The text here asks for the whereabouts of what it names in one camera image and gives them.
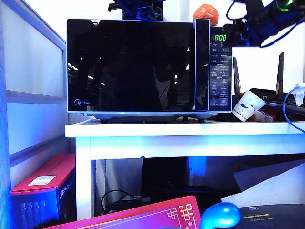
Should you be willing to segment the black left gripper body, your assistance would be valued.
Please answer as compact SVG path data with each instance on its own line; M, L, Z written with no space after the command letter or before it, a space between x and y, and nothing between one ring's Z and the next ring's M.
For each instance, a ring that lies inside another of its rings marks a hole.
M109 3L108 11L122 9L129 17L157 17L163 16L164 0L114 0Z

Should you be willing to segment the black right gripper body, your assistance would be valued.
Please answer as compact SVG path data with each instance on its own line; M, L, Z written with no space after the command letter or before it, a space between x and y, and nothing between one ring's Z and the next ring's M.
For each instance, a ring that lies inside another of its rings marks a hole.
M250 38L245 24L233 25L233 47L249 47Z

